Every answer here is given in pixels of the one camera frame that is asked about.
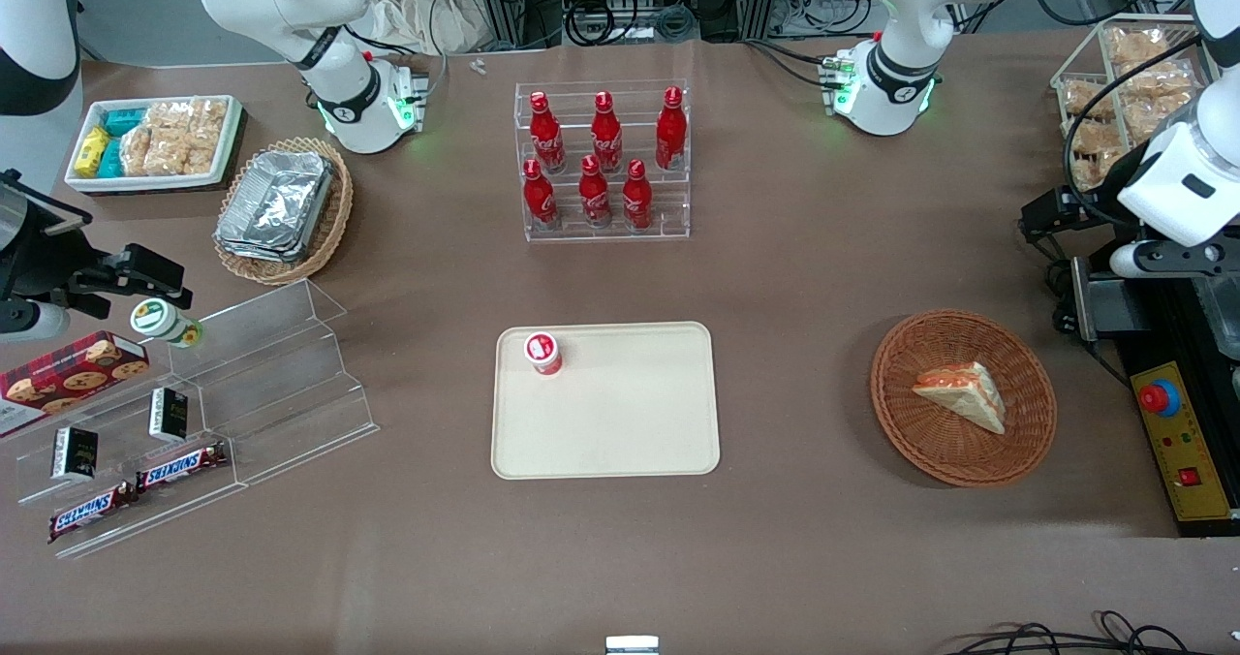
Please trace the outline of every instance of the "emergency stop button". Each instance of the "emergency stop button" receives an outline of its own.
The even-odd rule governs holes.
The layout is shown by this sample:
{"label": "emergency stop button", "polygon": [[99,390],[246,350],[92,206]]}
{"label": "emergency stop button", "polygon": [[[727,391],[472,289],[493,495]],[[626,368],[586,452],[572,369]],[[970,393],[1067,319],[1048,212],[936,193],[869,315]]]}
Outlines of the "emergency stop button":
{"label": "emergency stop button", "polygon": [[1156,416],[1169,418],[1179,413],[1179,390],[1167,380],[1154,380],[1137,392],[1141,408]]}

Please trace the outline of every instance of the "acrylic bottle rack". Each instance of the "acrylic bottle rack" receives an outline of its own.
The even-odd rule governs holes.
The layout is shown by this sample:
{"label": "acrylic bottle rack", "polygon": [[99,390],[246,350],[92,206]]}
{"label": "acrylic bottle rack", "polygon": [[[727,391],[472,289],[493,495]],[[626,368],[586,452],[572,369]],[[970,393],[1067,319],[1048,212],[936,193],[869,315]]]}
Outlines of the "acrylic bottle rack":
{"label": "acrylic bottle rack", "polygon": [[[143,342],[150,373],[0,442],[17,470],[17,502],[50,517],[134,481],[188,452],[221,442],[229,464],[156,486],[56,540],[57,557],[84,556],[174,520],[222,496],[274,478],[379,428],[361,383],[345,371],[329,323],[345,309],[308,280],[262,294],[202,319],[205,337],[188,350]],[[184,443],[148,435],[151,391],[188,397]],[[55,430],[74,426],[99,434],[95,478],[48,479]],[[46,541],[46,532],[31,541]]]}
{"label": "acrylic bottle rack", "polygon": [[[688,122],[684,139],[683,170],[663,170],[655,165],[655,122],[663,109],[663,91],[677,86],[684,91],[681,104]],[[534,158],[534,144],[529,138],[529,94],[543,91],[547,94],[551,110],[559,120],[564,136],[567,164],[563,172],[547,175],[556,192],[556,206],[559,211],[560,227],[556,231],[539,232],[533,228],[529,210],[521,200],[521,187],[525,179],[521,164]],[[608,201],[611,205],[611,226],[595,229],[585,221],[582,208],[582,196],[578,181],[582,174],[582,158],[593,153],[590,122],[594,122],[594,94],[598,91],[610,91],[615,102],[616,118],[624,134],[624,163],[618,172],[608,175]],[[526,241],[543,243],[544,241],[668,241],[688,238],[689,236],[689,174],[692,170],[693,118],[691,112],[691,91],[684,79],[651,79],[629,82],[546,82],[546,84],[518,84],[513,107],[517,138],[517,201],[521,206],[521,218],[525,226]],[[632,234],[625,228],[624,201],[621,191],[625,181],[625,169],[632,159],[646,164],[646,179],[653,191],[653,222],[646,232]]]}

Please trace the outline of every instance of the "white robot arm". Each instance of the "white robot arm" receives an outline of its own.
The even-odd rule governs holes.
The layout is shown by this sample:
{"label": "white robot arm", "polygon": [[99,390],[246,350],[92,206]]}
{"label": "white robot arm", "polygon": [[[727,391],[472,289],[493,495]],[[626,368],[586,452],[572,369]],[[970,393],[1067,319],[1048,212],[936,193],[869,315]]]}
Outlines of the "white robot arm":
{"label": "white robot arm", "polygon": [[[1117,197],[1147,226],[1189,248],[1240,215],[1240,0],[1193,0],[1193,16],[1223,76],[1162,122]],[[1166,277],[1143,269],[1141,253],[1141,243],[1121,248],[1111,269],[1130,278]]]}
{"label": "white robot arm", "polygon": [[370,0],[202,0],[223,29],[252,37],[300,68],[327,129],[346,149],[377,153],[413,130],[417,108],[408,68],[367,60],[346,24]]}
{"label": "white robot arm", "polygon": [[947,2],[997,0],[882,0],[888,20],[882,37],[838,51],[832,108],[873,135],[913,127],[925,109],[931,81],[947,51],[955,25]]}
{"label": "white robot arm", "polygon": [[0,0],[0,115],[41,115],[78,76],[77,0]]}

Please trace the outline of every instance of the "sandwich slice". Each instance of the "sandwich slice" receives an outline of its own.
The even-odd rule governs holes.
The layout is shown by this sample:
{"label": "sandwich slice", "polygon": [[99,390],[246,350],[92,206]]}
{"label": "sandwich slice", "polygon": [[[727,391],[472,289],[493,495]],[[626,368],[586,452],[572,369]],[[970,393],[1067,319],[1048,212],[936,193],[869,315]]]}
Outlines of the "sandwich slice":
{"label": "sandwich slice", "polygon": [[1003,434],[1007,412],[999,390],[981,362],[947,365],[918,377],[913,393],[996,434]]}

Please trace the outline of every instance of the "yellow control panel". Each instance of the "yellow control panel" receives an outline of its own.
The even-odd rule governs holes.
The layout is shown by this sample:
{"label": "yellow control panel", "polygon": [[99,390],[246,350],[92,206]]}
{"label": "yellow control panel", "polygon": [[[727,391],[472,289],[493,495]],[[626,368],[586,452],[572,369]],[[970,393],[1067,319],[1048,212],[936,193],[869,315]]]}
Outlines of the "yellow control panel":
{"label": "yellow control panel", "polygon": [[1231,507],[1202,440],[1179,367],[1168,362],[1131,380],[1176,517],[1183,522],[1230,519]]}

